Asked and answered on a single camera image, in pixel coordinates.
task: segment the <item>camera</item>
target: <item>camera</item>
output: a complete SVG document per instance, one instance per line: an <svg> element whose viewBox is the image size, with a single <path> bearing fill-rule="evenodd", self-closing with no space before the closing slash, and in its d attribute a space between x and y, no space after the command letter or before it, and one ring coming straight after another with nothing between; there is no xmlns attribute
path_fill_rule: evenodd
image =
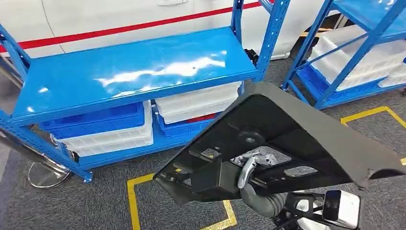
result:
<svg viewBox="0 0 406 230"><path fill-rule="evenodd" d="M355 229L360 215L359 196L342 191L326 192L323 205L323 219L335 225Z"/></svg>

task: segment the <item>blue plastic crate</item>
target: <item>blue plastic crate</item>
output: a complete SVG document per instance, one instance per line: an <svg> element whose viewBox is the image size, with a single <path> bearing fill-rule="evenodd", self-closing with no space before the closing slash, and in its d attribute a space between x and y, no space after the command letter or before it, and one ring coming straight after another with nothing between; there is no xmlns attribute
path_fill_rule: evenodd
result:
<svg viewBox="0 0 406 230"><path fill-rule="evenodd" d="M166 137L176 137L191 133L198 133L205 129L215 119L214 117L212 119L196 122L179 121L172 124L165 124L163 117L158 113L156 113L156 115L158 118L159 127L164 132Z"/></svg>
<svg viewBox="0 0 406 230"><path fill-rule="evenodd" d="M311 93L311 95L315 99L319 99L330 84L327 82L326 78L314 67L311 65L307 65L303 67L303 69L297 71L297 76L302 81L302 84L307 88L307 90ZM375 90L378 87L378 83L385 79L387 76L383 76L380 79L367 82L362 85L357 85L355 87L351 87L341 91L334 91L327 101L332 101L336 99L343 99L346 98L353 98L357 96L361 96L371 91Z"/></svg>
<svg viewBox="0 0 406 230"><path fill-rule="evenodd" d="M138 102L42 122L39 127L56 139L64 139L138 127L144 125L144 120L144 106Z"/></svg>

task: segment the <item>black plastic bracket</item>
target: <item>black plastic bracket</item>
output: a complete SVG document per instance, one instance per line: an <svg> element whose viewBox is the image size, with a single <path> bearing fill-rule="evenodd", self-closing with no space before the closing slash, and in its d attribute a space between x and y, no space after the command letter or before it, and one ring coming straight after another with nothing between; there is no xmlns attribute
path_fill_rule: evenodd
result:
<svg viewBox="0 0 406 230"><path fill-rule="evenodd" d="M230 159L260 146L291 158L253 172L249 183L260 195L350 182L364 188L369 179L406 173L392 150L275 86L258 83L180 150L154 180L179 204L238 199L236 179L241 167ZM299 166L316 172L286 173Z"/></svg>

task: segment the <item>car door handle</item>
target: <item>car door handle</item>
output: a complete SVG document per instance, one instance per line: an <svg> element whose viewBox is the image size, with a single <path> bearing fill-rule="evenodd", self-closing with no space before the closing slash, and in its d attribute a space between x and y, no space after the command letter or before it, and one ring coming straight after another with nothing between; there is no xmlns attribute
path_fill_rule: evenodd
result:
<svg viewBox="0 0 406 230"><path fill-rule="evenodd" d="M186 3L188 0L159 0L158 6L173 6Z"/></svg>

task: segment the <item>white car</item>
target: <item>white car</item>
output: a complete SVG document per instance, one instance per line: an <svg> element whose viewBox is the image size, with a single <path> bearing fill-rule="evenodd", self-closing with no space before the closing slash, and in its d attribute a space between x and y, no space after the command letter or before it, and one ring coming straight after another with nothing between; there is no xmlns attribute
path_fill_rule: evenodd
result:
<svg viewBox="0 0 406 230"><path fill-rule="evenodd" d="M289 56L322 3L291 0L273 59ZM228 26L232 4L232 0L0 0L0 23L35 58ZM256 0L244 2L244 48L259 52L268 19Z"/></svg>

